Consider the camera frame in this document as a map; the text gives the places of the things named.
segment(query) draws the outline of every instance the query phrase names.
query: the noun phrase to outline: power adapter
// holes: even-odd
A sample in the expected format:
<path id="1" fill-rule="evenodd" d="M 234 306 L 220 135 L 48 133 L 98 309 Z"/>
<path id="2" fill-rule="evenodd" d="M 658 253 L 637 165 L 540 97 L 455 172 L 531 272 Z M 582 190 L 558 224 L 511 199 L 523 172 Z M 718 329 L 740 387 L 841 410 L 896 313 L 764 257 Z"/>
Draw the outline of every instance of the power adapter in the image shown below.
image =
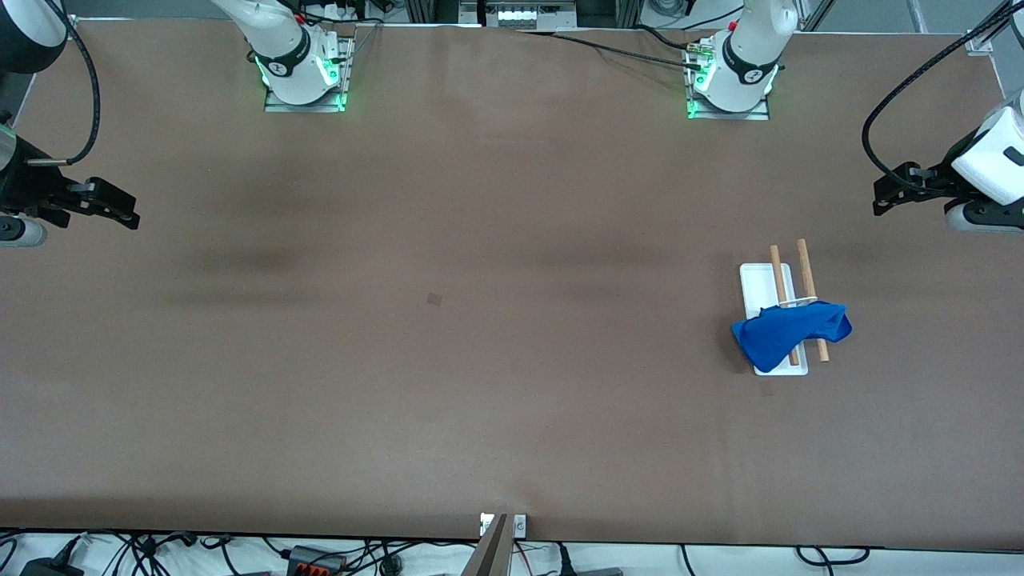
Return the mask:
<path id="1" fill-rule="evenodd" d="M 306 546 L 295 546 L 288 557 L 288 574 L 300 576 L 332 576 L 340 574 L 345 558 Z"/>
<path id="2" fill-rule="evenodd" d="M 83 576 L 85 571 L 74 566 L 60 568 L 51 558 L 30 560 L 22 569 L 22 576 Z"/>
<path id="3" fill-rule="evenodd" d="M 72 538 L 53 558 L 30 560 L 22 569 L 22 576 L 83 576 L 85 571 L 71 566 L 71 554 L 80 538 Z"/>

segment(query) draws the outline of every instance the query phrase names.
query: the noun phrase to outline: small dark square mark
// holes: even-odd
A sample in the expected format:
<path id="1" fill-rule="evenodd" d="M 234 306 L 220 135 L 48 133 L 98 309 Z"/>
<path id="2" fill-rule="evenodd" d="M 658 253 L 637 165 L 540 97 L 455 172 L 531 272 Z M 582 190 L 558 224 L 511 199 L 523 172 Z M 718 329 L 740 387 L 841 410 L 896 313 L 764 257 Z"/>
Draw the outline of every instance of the small dark square mark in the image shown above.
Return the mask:
<path id="1" fill-rule="evenodd" d="M 1017 150 L 1014 147 L 1010 147 L 1007 150 L 1004 150 L 1002 156 L 1006 156 L 1007 158 L 1010 159 L 1011 162 L 1013 162 L 1018 166 L 1024 166 L 1024 154 L 1021 154 L 1021 151 Z"/>

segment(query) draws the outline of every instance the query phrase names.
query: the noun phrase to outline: cable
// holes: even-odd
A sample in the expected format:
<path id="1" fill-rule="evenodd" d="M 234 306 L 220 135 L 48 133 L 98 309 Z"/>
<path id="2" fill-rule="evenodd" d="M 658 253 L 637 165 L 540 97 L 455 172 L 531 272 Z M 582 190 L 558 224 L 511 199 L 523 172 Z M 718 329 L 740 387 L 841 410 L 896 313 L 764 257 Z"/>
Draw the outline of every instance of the cable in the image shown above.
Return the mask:
<path id="1" fill-rule="evenodd" d="M 96 143 L 96 136 L 99 135 L 99 79 L 96 77 L 96 66 L 92 63 L 92 56 L 89 55 L 89 50 L 85 48 L 85 43 L 82 42 L 82 38 L 78 35 L 78 31 L 68 19 L 68 14 L 63 10 L 57 7 L 54 0 L 43 0 L 46 5 L 53 10 L 57 18 L 65 25 L 68 30 L 68 35 L 71 36 L 72 40 L 75 41 L 75 45 L 78 46 L 78 51 L 82 52 L 82 59 L 85 60 L 85 67 L 89 71 L 89 84 L 92 86 L 92 128 L 89 130 L 89 139 L 85 141 L 85 146 L 79 151 L 75 156 L 67 160 L 49 160 L 49 159 L 39 159 L 33 164 L 36 165 L 50 165 L 50 166 L 71 166 L 77 162 L 80 162 L 83 158 L 89 155 L 92 151 L 93 145 Z"/>
<path id="2" fill-rule="evenodd" d="M 337 18 L 329 18 L 327 16 L 317 16 L 316 14 L 311 14 L 308 11 L 306 11 L 304 6 L 300 6 L 298 9 L 293 9 L 292 11 L 304 17 L 306 22 L 311 25 L 321 24 L 323 22 L 331 24 L 358 24 L 362 22 L 375 22 L 377 24 L 384 24 L 384 20 L 381 18 L 352 18 L 352 19 L 342 20 Z"/>
<path id="3" fill-rule="evenodd" d="M 575 569 L 572 568 L 572 559 L 569 558 L 569 550 L 565 547 L 565 544 L 561 542 L 555 542 L 558 544 L 558 552 L 562 557 L 562 570 L 559 572 L 560 576 L 577 576 Z"/>
<path id="4" fill-rule="evenodd" d="M 679 549 L 683 551 L 683 564 L 686 565 L 686 571 L 690 573 L 690 576 L 697 576 L 693 572 L 693 567 L 690 566 L 690 554 L 686 553 L 686 544 L 679 544 Z"/>
<path id="5" fill-rule="evenodd" d="M 636 25 L 633 28 L 635 28 L 637 30 L 644 30 L 646 32 L 649 32 L 651 34 L 651 36 L 653 36 L 654 38 L 656 38 L 658 42 L 665 44 L 666 46 L 669 46 L 671 48 L 675 48 L 677 50 L 685 50 L 686 49 L 686 44 L 679 44 L 678 42 L 673 42 L 672 40 L 669 40 L 665 36 L 662 36 L 660 32 L 654 30 L 653 28 L 651 28 L 651 27 L 649 27 L 649 26 L 647 26 L 645 24 L 638 24 L 638 25 Z"/>
<path id="6" fill-rule="evenodd" d="M 13 538 L 0 540 L 0 546 L 6 546 L 8 543 L 10 543 L 10 550 L 7 552 L 7 557 L 3 559 L 3 562 L 0 562 L 0 572 L 3 572 L 3 569 L 7 568 L 7 563 L 10 562 L 10 559 L 14 558 L 14 550 L 17 549 L 17 540 Z"/>
<path id="7" fill-rule="evenodd" d="M 680 28 L 679 30 L 681 30 L 681 31 L 693 30 L 694 28 L 697 28 L 698 26 L 703 26 L 706 24 L 711 24 L 711 23 L 713 23 L 715 20 L 720 20 L 722 18 L 727 18 L 727 17 L 731 16 L 732 14 L 734 14 L 734 13 L 736 13 L 736 12 L 742 10 L 742 9 L 743 9 L 743 7 L 740 6 L 740 7 L 736 8 L 736 9 L 734 9 L 734 10 L 729 10 L 728 12 L 726 12 L 726 13 L 720 15 L 720 16 L 715 16 L 713 18 L 708 18 L 706 20 L 698 22 L 697 24 L 691 24 L 689 26 Z"/>
<path id="8" fill-rule="evenodd" d="M 274 547 L 273 544 L 270 543 L 270 540 L 266 536 L 260 536 L 260 539 L 263 540 L 263 543 L 266 544 L 266 547 L 268 547 L 271 550 L 273 550 L 274 552 L 276 552 L 278 556 L 280 556 L 281 558 L 283 558 L 285 560 L 288 560 L 288 557 L 285 556 L 285 554 L 288 553 L 287 549 L 285 549 L 285 548 L 278 549 L 276 547 Z"/>
<path id="9" fill-rule="evenodd" d="M 0 540 L 6 540 L 7 538 L 10 538 L 11 536 L 17 536 L 18 534 L 25 534 L 26 532 L 30 532 L 30 530 L 26 530 L 25 528 L 18 528 L 16 530 L 11 530 L 10 532 L 5 532 L 4 534 L 0 534 Z"/>
<path id="10" fill-rule="evenodd" d="M 71 562 L 71 554 L 75 551 L 75 545 L 78 544 L 80 539 L 82 539 L 81 534 L 69 540 L 68 543 L 60 548 L 60 551 L 57 552 L 57 556 L 53 557 L 53 560 L 50 561 L 50 568 L 56 570 L 57 572 L 63 572 L 63 570 L 68 568 L 68 564 Z"/>
<path id="11" fill-rule="evenodd" d="M 350 572 L 350 574 L 356 574 L 356 573 L 358 573 L 358 572 L 361 572 L 361 571 L 366 570 L 367 568 L 370 568 L 370 567 L 372 567 L 372 566 L 375 566 L 375 565 L 377 565 L 377 564 L 380 564 L 380 563 L 381 563 L 381 562 L 383 562 L 383 561 L 384 561 L 385 559 L 389 559 L 389 558 L 391 558 L 391 557 L 393 557 L 393 556 L 397 554 L 398 552 L 401 552 L 401 551 L 404 551 L 404 550 L 408 550 L 409 548 L 412 548 L 412 547 L 414 547 L 414 546 L 418 546 L 418 545 L 419 545 L 419 542 L 414 542 L 414 543 L 411 543 L 411 544 L 406 544 L 404 546 L 401 546 L 400 548 L 397 548 L 397 549 L 395 549 L 395 550 L 393 550 L 393 551 L 390 551 L 390 552 L 387 552 L 386 554 L 384 554 L 383 557 L 381 557 L 381 558 L 380 558 L 380 560 L 375 560 L 374 562 L 371 562 L 370 564 L 368 564 L 368 565 L 366 565 L 366 566 L 360 566 L 360 567 L 356 568 L 355 570 L 352 570 L 352 571 Z"/>
<path id="12" fill-rule="evenodd" d="M 711 23 L 713 23 L 715 20 L 720 20 L 722 18 L 727 18 L 727 17 L 731 16 L 732 14 L 734 14 L 734 13 L 736 13 L 736 12 L 742 10 L 742 9 L 743 9 L 743 7 L 740 6 L 738 8 L 735 8 L 734 10 L 728 11 L 728 12 L 726 12 L 726 13 L 720 15 L 720 16 L 715 16 L 713 18 L 708 18 L 706 20 L 701 20 L 701 22 L 698 22 L 696 24 L 691 24 L 689 26 L 685 26 L 683 28 L 680 28 L 679 30 L 680 31 L 693 30 L 694 28 L 701 27 L 701 26 L 703 26 L 706 24 L 711 24 Z M 662 26 L 659 26 L 657 28 L 660 29 L 660 30 L 665 30 L 667 28 L 671 28 L 673 25 L 675 25 L 677 22 L 683 19 L 684 17 L 686 17 L 686 16 L 679 16 L 678 18 L 670 22 L 669 24 L 663 24 Z"/>
<path id="13" fill-rule="evenodd" d="M 689 69 L 689 70 L 700 70 L 700 67 L 696 64 L 681 63 L 677 60 L 670 60 L 666 58 L 659 58 L 657 56 L 648 56 L 647 54 L 641 54 L 638 52 L 631 52 L 629 50 L 623 50 L 621 48 L 612 48 L 611 46 L 605 46 L 603 44 L 596 44 L 589 40 L 583 40 L 580 38 L 572 38 L 570 36 L 561 36 L 560 34 L 551 34 L 551 38 L 558 38 L 560 40 L 568 40 L 569 42 L 575 42 L 577 44 L 583 44 L 584 46 L 590 46 L 591 48 L 597 48 L 598 50 L 606 50 L 608 52 L 614 52 L 616 54 L 623 54 L 624 56 L 630 56 L 631 58 L 637 58 L 641 60 L 653 61 L 658 64 L 664 64 L 668 66 L 675 66 L 678 68 Z"/>
<path id="14" fill-rule="evenodd" d="M 121 544 L 121 547 L 118 548 L 118 551 L 114 552 L 114 556 L 111 557 L 111 562 L 106 563 L 106 568 L 104 568 L 103 571 L 99 573 L 99 576 L 106 576 L 106 573 L 111 570 L 111 567 L 114 566 L 114 561 L 117 560 L 119 556 L 122 559 L 124 559 L 124 554 L 127 552 L 128 552 L 128 542 L 124 542 Z"/>
<path id="15" fill-rule="evenodd" d="M 355 49 L 352 50 L 352 59 L 355 59 L 355 54 L 359 53 L 359 49 L 362 48 L 362 45 L 370 41 L 370 39 L 373 38 L 374 34 L 377 32 L 377 29 L 382 26 L 384 26 L 384 20 L 375 24 L 374 27 L 370 29 L 370 33 L 367 34 L 367 37 L 360 40 L 359 43 L 355 45 Z"/>
<path id="16" fill-rule="evenodd" d="M 117 563 L 114 564 L 114 572 L 111 572 L 111 576 L 118 576 L 118 570 L 121 569 L 121 563 L 124 562 L 125 557 L 128 556 L 128 550 L 129 549 L 131 549 L 131 542 L 130 541 L 126 541 L 125 544 L 124 544 L 124 546 L 122 547 L 120 558 L 118 558 L 118 554 L 116 554 L 116 553 L 114 554 L 115 558 L 117 558 L 118 561 L 117 561 Z"/>
<path id="17" fill-rule="evenodd" d="M 808 548 L 808 547 L 811 548 L 811 549 L 813 549 L 814 551 L 818 552 L 818 556 L 821 557 L 821 562 L 811 560 L 811 559 L 809 559 L 809 558 L 807 558 L 807 557 L 804 556 L 803 549 L 804 548 Z M 862 553 L 859 557 L 857 557 L 857 558 L 852 558 L 850 560 L 831 560 L 831 559 L 828 558 L 827 554 L 825 554 L 825 551 L 823 549 L 821 549 L 820 546 L 797 546 L 796 547 L 797 557 L 804 564 L 808 564 L 808 565 L 814 566 L 816 568 L 824 568 L 825 570 L 828 571 L 828 576 L 836 576 L 836 572 L 833 570 L 833 567 L 835 567 L 835 566 L 853 566 L 855 564 L 860 564 L 860 563 L 864 562 L 865 560 L 867 560 L 867 557 L 871 556 L 871 549 L 870 548 L 859 548 L 859 549 L 860 549 L 860 551 Z"/>
<path id="18" fill-rule="evenodd" d="M 860 132 L 860 143 L 864 148 L 864 154 L 867 155 L 867 159 L 870 160 L 871 163 L 879 168 L 879 170 L 882 170 L 882 172 L 885 173 L 886 176 L 888 176 L 891 180 L 900 184 L 901 188 L 916 193 L 934 192 L 928 188 L 920 187 L 915 183 L 903 179 L 896 172 L 894 172 L 892 168 L 890 168 L 884 162 L 882 162 L 882 160 L 879 159 L 877 154 L 874 154 L 874 149 L 871 148 L 871 126 L 874 124 L 874 121 L 876 119 L 878 119 L 879 115 L 882 114 L 882 111 L 884 111 L 886 107 L 888 107 L 894 99 L 896 99 L 896 96 L 898 96 L 903 90 L 905 90 L 907 86 L 913 84 L 919 78 L 921 78 L 926 72 L 931 70 L 935 65 L 945 59 L 946 56 L 956 51 L 961 46 L 967 44 L 971 40 L 974 40 L 975 38 L 984 34 L 985 31 L 991 29 L 994 26 L 1000 25 L 1004 20 L 1009 19 L 1010 17 L 1013 16 L 1015 12 L 1021 9 L 1024 9 L 1024 2 L 1018 3 L 1016 5 L 1011 4 L 1008 5 L 1006 8 L 1004 8 L 1002 10 L 999 10 L 998 12 L 989 16 L 988 19 L 980 23 L 977 28 L 975 28 L 968 34 L 965 34 L 952 44 L 946 46 L 941 52 L 932 56 L 932 59 L 928 60 L 927 63 L 922 65 L 921 68 L 913 71 L 913 73 L 910 74 L 910 76 L 907 76 L 905 80 L 903 80 L 902 82 L 899 83 L 898 86 L 893 88 L 893 90 L 889 92 L 889 95 L 883 98 L 882 101 L 879 102 L 879 106 L 874 107 L 874 110 L 872 110 L 871 113 L 867 115 L 867 119 L 864 121 L 864 127 Z"/>
<path id="19" fill-rule="evenodd" d="M 242 576 L 238 570 L 234 569 L 234 565 L 231 564 L 231 557 L 227 556 L 227 546 L 220 546 L 220 553 L 224 554 L 224 564 L 227 565 L 227 569 L 231 571 L 231 576 Z"/>
<path id="20" fill-rule="evenodd" d="M 522 544 L 516 542 L 515 547 L 519 550 L 519 559 L 522 560 L 523 566 L 526 567 L 526 574 L 534 576 L 534 569 L 529 567 L 529 559 L 526 558 L 526 552 L 522 549 Z"/>

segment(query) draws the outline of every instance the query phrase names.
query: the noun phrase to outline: metal mounting plate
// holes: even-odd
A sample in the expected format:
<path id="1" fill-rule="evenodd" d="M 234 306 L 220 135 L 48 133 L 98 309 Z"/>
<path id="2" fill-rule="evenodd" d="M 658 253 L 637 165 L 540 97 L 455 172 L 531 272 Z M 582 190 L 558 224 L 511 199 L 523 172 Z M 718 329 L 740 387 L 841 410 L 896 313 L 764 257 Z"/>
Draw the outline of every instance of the metal mounting plate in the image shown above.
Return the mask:
<path id="1" fill-rule="evenodd" d="M 338 38 L 338 49 L 336 53 L 328 54 L 329 57 L 337 57 L 340 59 L 339 64 L 329 64 L 325 63 L 324 73 L 327 75 L 337 75 L 340 80 L 338 84 L 328 90 L 323 96 L 313 100 L 309 104 L 302 106 L 295 106 L 286 104 L 281 100 L 278 96 L 273 94 L 269 89 L 266 90 L 266 97 L 263 101 L 264 112 L 313 112 L 313 113 L 329 113 L 329 112 L 345 112 L 345 107 L 348 105 L 348 85 L 352 78 L 352 56 L 355 52 L 355 43 L 350 37 L 340 37 Z"/>
<path id="2" fill-rule="evenodd" d="M 693 89 L 697 83 L 697 77 L 707 74 L 712 64 L 711 56 L 707 54 L 692 54 L 683 50 L 683 61 L 688 64 L 698 64 L 703 69 L 700 72 L 685 69 L 683 70 L 683 83 L 686 86 L 686 117 L 703 118 L 712 120 L 768 120 L 770 118 L 768 110 L 768 98 L 763 97 L 758 106 L 746 112 L 726 112 L 708 101 L 699 92 Z"/>
<path id="3" fill-rule="evenodd" d="M 480 515 L 480 536 L 487 531 L 487 527 L 495 520 L 495 515 L 493 513 L 481 513 Z M 515 524 L 512 530 L 512 537 L 517 540 L 522 540 L 526 537 L 526 515 L 515 515 Z"/>
<path id="4" fill-rule="evenodd" d="M 984 41 L 982 37 L 974 38 L 967 43 L 967 53 L 971 56 L 987 56 L 992 53 L 992 42 Z"/>

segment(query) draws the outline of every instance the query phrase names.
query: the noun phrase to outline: metal bracket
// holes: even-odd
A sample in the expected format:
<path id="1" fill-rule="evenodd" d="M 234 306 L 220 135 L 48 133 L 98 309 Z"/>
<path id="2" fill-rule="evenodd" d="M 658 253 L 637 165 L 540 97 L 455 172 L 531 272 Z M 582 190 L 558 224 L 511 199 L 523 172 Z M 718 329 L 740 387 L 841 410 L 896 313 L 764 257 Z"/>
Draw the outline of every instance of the metal bracket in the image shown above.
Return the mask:
<path id="1" fill-rule="evenodd" d="M 526 515 L 515 515 L 512 522 L 512 537 L 522 540 L 526 537 Z M 490 523 L 495 521 L 495 515 L 480 515 L 480 536 L 482 537 L 490 528 Z"/>
<path id="2" fill-rule="evenodd" d="M 526 515 L 480 515 L 480 543 L 469 557 L 462 576 L 509 576 L 514 532 L 526 532 Z"/>
<path id="3" fill-rule="evenodd" d="M 328 34 L 337 38 L 338 42 L 337 47 L 334 42 L 330 43 L 331 49 L 323 63 L 324 74 L 332 79 L 338 78 L 338 83 L 316 100 L 302 106 L 286 104 L 267 89 L 263 101 L 264 112 L 345 112 L 345 107 L 348 105 L 348 85 L 352 78 L 355 42 L 347 36 L 339 38 L 335 32 Z M 266 78 L 263 79 L 263 85 L 268 85 Z"/>
<path id="4" fill-rule="evenodd" d="M 990 36 L 979 36 L 967 43 L 967 53 L 971 56 L 988 56 L 992 53 Z"/>
<path id="5" fill-rule="evenodd" d="M 699 71 L 683 70 L 683 84 L 686 86 L 686 117 L 713 120 L 768 120 L 770 114 L 767 96 L 762 97 L 761 101 L 753 110 L 746 112 L 726 112 L 708 101 L 700 92 L 693 89 L 695 84 L 705 82 L 709 78 L 715 65 L 713 51 L 706 49 L 711 47 L 705 46 L 703 42 L 705 40 L 700 40 L 698 43 L 695 43 L 699 45 L 699 48 L 683 50 L 683 61 L 700 66 Z M 772 74 L 777 73 L 778 68 L 776 67 Z"/>

